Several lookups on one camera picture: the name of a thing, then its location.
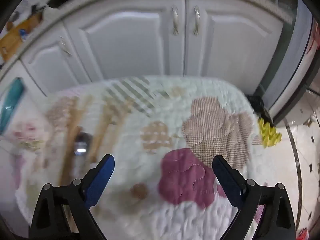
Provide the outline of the floral utensil holder teal rim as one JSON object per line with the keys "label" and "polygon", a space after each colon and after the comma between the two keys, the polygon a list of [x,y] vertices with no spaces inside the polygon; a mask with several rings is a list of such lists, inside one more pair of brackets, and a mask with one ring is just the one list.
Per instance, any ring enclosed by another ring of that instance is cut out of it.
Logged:
{"label": "floral utensil holder teal rim", "polygon": [[26,93],[21,77],[16,77],[1,95],[1,135],[6,132],[18,104]]}

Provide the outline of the wooden cutting board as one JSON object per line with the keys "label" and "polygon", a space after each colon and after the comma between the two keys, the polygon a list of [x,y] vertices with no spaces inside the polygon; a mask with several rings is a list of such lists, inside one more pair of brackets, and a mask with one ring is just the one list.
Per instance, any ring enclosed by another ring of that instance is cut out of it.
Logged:
{"label": "wooden cutting board", "polygon": [[1,57],[4,62],[17,52],[27,36],[42,22],[42,14],[43,12],[33,14],[1,38]]}

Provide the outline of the metal spoon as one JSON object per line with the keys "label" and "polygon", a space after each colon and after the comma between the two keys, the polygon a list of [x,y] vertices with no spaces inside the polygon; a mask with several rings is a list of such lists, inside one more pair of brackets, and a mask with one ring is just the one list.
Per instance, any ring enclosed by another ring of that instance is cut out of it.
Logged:
{"label": "metal spoon", "polygon": [[86,132],[80,132],[74,141],[73,152],[76,156],[82,156],[89,152],[92,142],[92,135]]}

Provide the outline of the floral quilted table cloth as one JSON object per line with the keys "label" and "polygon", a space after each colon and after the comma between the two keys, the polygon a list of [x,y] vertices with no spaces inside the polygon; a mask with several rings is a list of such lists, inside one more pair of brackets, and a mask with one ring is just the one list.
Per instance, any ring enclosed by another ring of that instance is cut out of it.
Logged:
{"label": "floral quilted table cloth", "polygon": [[[219,239],[236,214],[212,171],[222,155],[244,177],[254,177],[260,143],[257,118],[233,85],[192,77],[129,77],[60,91],[40,102],[54,126],[41,152],[21,153],[15,196],[31,222],[41,188],[58,186],[72,98],[93,96],[80,127],[92,136],[105,99],[131,111],[113,153],[115,169],[92,213],[108,239]],[[71,181],[91,167],[73,156]]]}

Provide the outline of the wooden chopstick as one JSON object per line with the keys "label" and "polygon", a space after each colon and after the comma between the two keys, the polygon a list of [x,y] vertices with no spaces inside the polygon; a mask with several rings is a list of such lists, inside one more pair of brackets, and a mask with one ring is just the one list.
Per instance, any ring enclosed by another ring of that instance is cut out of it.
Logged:
{"label": "wooden chopstick", "polygon": [[87,160],[90,164],[98,161],[99,152],[102,148],[105,153],[113,153],[114,147],[118,142],[120,130],[126,117],[131,111],[133,99],[127,97],[120,109],[117,109],[113,100],[106,98],[102,107],[99,122],[96,127]]}
{"label": "wooden chopstick", "polygon": [[59,178],[58,185],[68,185],[71,181],[71,169],[73,162],[73,148],[76,136],[82,131],[82,128],[79,126],[80,121],[84,114],[86,113],[89,105],[93,100],[93,96],[86,96],[82,106],[79,106],[79,97],[75,96],[72,98],[72,104],[69,109],[69,118],[67,122],[67,135],[66,135],[66,148],[65,154],[63,157],[62,170]]}

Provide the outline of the yellow egg tray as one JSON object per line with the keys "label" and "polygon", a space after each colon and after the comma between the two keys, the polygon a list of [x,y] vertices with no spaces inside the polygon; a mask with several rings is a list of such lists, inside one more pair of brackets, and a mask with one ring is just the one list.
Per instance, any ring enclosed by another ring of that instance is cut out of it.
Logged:
{"label": "yellow egg tray", "polygon": [[276,128],[271,126],[268,121],[263,118],[258,119],[261,143],[264,148],[275,146],[281,142],[282,134],[278,133]]}

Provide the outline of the white cabinet door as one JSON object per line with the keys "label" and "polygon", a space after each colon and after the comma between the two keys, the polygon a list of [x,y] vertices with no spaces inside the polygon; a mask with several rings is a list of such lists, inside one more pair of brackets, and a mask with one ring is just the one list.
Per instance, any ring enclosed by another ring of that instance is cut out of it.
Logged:
{"label": "white cabinet door", "polygon": [[184,0],[99,0],[64,19],[92,81],[182,75]]}
{"label": "white cabinet door", "polygon": [[91,82],[62,22],[35,40],[21,61],[46,95]]}
{"label": "white cabinet door", "polygon": [[276,51],[283,22],[243,0],[186,0],[185,67],[252,94]]}

